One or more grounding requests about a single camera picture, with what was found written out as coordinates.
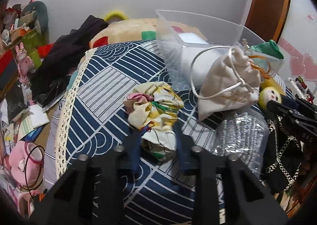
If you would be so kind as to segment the pink plush toy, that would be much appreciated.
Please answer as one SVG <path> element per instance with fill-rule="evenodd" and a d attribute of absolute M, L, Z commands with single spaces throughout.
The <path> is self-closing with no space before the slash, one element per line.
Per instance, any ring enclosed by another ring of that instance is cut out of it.
<path fill-rule="evenodd" d="M 32 141 L 18 141 L 9 156 L 11 175 L 25 188 L 37 183 L 43 164 L 42 149 Z"/>

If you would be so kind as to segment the white sliding wardrobe door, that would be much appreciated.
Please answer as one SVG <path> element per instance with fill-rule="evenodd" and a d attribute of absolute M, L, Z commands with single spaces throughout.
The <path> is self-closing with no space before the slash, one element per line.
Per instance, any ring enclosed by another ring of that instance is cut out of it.
<path fill-rule="evenodd" d="M 301 76 L 316 97 L 316 7 L 311 0 L 291 0 L 278 41 L 284 55 L 280 77 Z"/>

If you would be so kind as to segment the green cardboard box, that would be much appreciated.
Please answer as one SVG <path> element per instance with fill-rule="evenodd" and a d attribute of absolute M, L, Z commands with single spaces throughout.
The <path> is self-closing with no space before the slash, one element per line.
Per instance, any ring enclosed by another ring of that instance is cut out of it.
<path fill-rule="evenodd" d="M 44 46 L 47 44 L 46 36 L 38 34 L 38 32 L 33 29 L 28 31 L 21 39 L 24 44 L 24 48 L 27 52 L 31 52 L 35 48 Z"/>

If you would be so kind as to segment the red box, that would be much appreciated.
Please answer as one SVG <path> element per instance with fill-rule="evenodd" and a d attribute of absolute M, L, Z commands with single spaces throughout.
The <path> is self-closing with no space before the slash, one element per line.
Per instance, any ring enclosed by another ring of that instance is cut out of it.
<path fill-rule="evenodd" d="M 13 53 L 11 49 L 8 49 L 5 53 L 0 56 L 0 75 L 5 71 L 7 66 L 13 60 Z"/>

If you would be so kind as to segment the clear plastic storage box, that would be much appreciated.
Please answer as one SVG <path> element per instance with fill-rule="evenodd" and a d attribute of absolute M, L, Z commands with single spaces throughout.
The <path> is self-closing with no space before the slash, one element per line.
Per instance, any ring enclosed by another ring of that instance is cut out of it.
<path fill-rule="evenodd" d="M 203 84 L 213 62 L 237 45 L 264 42 L 243 25 L 197 13 L 157 10 L 156 42 L 173 88 L 189 90 Z"/>

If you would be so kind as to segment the blue white patterned cloth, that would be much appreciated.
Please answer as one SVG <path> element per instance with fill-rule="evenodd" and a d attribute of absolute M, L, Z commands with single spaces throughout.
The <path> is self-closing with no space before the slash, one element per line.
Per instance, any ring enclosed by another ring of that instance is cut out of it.
<path fill-rule="evenodd" d="M 268 126 L 250 105 L 260 74 L 236 46 L 220 47 L 212 98 L 229 112 L 201 115 L 195 89 L 175 88 L 150 42 L 87 51 L 56 132 L 58 181 L 49 224 L 287 224 L 258 180 Z"/>

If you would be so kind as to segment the beige patchwork blanket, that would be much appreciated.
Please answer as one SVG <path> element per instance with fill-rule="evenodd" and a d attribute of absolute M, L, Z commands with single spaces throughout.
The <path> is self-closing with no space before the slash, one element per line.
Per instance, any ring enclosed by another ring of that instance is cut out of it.
<path fill-rule="evenodd" d="M 111 23 L 89 42 L 89 47 L 92 49 L 114 43 L 155 40 L 157 23 L 155 18 L 127 19 Z"/>

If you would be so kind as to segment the yellow sponge doll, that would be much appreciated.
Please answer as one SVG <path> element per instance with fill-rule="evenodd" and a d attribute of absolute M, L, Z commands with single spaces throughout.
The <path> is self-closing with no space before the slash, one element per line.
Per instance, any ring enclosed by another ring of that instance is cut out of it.
<path fill-rule="evenodd" d="M 263 110 L 266 110 L 267 103 L 270 100 L 281 104 L 282 96 L 286 96 L 282 87 L 273 78 L 265 79 L 260 84 L 260 89 L 261 91 L 258 97 L 258 104 Z"/>

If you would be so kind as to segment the green knitted cloth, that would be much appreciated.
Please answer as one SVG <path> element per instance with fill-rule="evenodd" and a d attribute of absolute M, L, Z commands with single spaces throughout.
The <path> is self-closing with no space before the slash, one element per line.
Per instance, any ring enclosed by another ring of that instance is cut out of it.
<path fill-rule="evenodd" d="M 284 59 L 283 54 L 279 50 L 279 47 L 274 40 L 269 40 L 268 42 L 252 45 L 250 49 L 258 53 L 262 53 L 262 54 L 266 54 L 266 55 L 278 58 L 280 60 Z"/>

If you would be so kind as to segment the silver glitter mesh bag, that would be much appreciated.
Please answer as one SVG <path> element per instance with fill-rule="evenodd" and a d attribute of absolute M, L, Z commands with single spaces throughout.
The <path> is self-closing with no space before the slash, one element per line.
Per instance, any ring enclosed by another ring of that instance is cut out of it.
<path fill-rule="evenodd" d="M 231 111 L 215 130 L 210 152 L 217 156 L 236 154 L 260 177 L 268 137 L 269 128 L 262 114 L 251 108 Z"/>

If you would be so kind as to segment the floral fabric scrunchie pouch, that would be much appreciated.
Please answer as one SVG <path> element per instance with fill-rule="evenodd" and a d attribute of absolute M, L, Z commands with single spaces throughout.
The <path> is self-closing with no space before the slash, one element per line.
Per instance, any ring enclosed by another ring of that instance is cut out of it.
<path fill-rule="evenodd" d="M 142 146 L 158 161 L 171 158 L 176 152 L 173 126 L 184 107 L 182 99 L 166 82 L 147 82 L 135 86 L 123 100 L 128 123 L 141 130 L 150 127 L 142 137 Z"/>

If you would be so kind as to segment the cream drawstring pouch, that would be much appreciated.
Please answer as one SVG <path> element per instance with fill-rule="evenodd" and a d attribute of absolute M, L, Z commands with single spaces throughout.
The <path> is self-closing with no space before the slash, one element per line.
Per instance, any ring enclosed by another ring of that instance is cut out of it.
<path fill-rule="evenodd" d="M 204 53 L 215 49 L 227 49 L 208 71 L 199 92 L 192 72 L 196 60 Z M 198 99 L 198 119 L 203 121 L 215 112 L 237 110 L 258 101 L 261 75 L 254 62 L 238 46 L 212 46 L 202 50 L 190 65 L 190 85 Z"/>

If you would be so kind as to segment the brown wooden door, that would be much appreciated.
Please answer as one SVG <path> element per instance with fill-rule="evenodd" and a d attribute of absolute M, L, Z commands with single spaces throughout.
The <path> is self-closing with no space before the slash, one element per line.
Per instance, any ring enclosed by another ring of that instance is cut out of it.
<path fill-rule="evenodd" d="M 252 0 L 245 26 L 265 41 L 278 42 L 291 0 Z"/>

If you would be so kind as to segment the pink rabbit figurine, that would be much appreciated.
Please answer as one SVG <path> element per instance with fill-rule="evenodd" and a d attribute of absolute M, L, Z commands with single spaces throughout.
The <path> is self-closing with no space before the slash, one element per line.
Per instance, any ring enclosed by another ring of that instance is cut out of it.
<path fill-rule="evenodd" d="M 27 55 L 27 51 L 25 50 L 24 44 L 22 42 L 19 45 L 16 45 L 15 49 L 19 81 L 23 85 L 27 85 L 29 82 L 27 74 L 33 69 L 33 61 L 31 57 Z"/>

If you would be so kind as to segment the black chain purse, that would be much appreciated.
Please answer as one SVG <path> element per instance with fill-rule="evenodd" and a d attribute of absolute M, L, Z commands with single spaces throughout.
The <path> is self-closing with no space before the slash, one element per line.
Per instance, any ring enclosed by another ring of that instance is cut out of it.
<path fill-rule="evenodd" d="M 269 128 L 268 141 L 263 155 L 261 179 L 271 193 L 287 191 L 299 175 L 303 151 L 300 141 L 288 127 L 284 117 L 266 113 Z"/>

